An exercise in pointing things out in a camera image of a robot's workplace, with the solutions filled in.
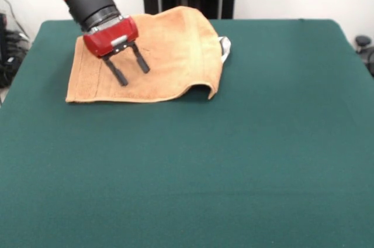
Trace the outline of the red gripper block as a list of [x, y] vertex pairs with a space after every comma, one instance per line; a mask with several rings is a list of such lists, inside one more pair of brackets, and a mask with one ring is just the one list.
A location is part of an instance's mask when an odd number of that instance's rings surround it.
[[125, 87], [128, 81], [123, 73], [115, 66], [109, 57], [117, 54], [132, 43], [131, 48], [136, 57], [137, 63], [143, 73], [147, 74], [150, 68], [141, 55], [136, 43], [138, 29], [135, 20], [131, 16], [118, 16], [99, 26], [95, 26], [83, 35], [83, 41], [87, 49], [96, 57], [103, 57], [102, 60], [116, 77], [118, 83]]

